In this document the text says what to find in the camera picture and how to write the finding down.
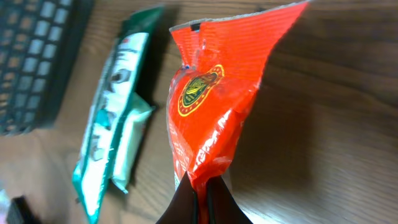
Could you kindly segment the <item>green 3M gloves pack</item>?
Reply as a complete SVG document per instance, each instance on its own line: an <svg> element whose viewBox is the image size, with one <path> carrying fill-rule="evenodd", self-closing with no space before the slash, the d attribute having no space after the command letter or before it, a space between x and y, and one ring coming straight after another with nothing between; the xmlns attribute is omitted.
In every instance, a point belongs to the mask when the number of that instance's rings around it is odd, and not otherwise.
<svg viewBox="0 0 398 224"><path fill-rule="evenodd" d="M97 223L111 181L124 122L153 31L164 6L133 12L122 22L96 89L72 184L89 223Z"/></svg>

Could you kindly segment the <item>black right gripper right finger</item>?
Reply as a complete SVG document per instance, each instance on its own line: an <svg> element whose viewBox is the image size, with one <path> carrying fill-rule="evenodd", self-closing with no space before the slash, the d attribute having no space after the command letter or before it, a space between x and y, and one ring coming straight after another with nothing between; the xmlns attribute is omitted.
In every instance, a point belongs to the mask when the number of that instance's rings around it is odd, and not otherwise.
<svg viewBox="0 0 398 224"><path fill-rule="evenodd" d="M235 202L221 176L212 177L206 185L209 224L252 224Z"/></svg>

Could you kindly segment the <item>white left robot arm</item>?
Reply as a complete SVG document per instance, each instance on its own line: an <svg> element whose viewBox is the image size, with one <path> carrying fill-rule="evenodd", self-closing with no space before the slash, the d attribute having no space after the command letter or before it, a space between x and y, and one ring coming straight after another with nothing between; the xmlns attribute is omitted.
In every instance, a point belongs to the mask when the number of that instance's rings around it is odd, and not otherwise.
<svg viewBox="0 0 398 224"><path fill-rule="evenodd" d="M6 215L7 224L42 224L39 217L30 209L25 196L14 197L11 200Z"/></svg>

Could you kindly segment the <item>grey plastic mesh basket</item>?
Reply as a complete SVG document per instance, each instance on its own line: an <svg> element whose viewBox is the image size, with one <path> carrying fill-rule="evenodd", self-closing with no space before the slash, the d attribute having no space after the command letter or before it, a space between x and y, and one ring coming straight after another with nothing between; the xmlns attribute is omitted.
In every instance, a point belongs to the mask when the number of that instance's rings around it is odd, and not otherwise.
<svg viewBox="0 0 398 224"><path fill-rule="evenodd" d="M94 0L1 0L1 135L51 127Z"/></svg>

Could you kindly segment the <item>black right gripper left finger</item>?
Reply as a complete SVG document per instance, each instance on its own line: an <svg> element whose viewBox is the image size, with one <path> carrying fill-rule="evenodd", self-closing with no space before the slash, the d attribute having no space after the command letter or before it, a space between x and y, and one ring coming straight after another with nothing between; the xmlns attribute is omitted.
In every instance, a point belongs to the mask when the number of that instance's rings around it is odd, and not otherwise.
<svg viewBox="0 0 398 224"><path fill-rule="evenodd" d="M198 200L197 193L191 186L187 173L178 185L166 211L156 224L197 224Z"/></svg>

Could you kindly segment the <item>red Hacks candy bag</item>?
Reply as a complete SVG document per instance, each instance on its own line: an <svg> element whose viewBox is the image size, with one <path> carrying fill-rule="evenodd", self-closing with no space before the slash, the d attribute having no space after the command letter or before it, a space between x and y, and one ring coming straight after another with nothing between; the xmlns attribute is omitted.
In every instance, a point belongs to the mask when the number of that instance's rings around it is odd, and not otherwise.
<svg viewBox="0 0 398 224"><path fill-rule="evenodd" d="M170 83L167 122L177 179L187 176L198 197L198 223L210 216L206 184L233 161L274 46L306 1L174 26L182 66Z"/></svg>

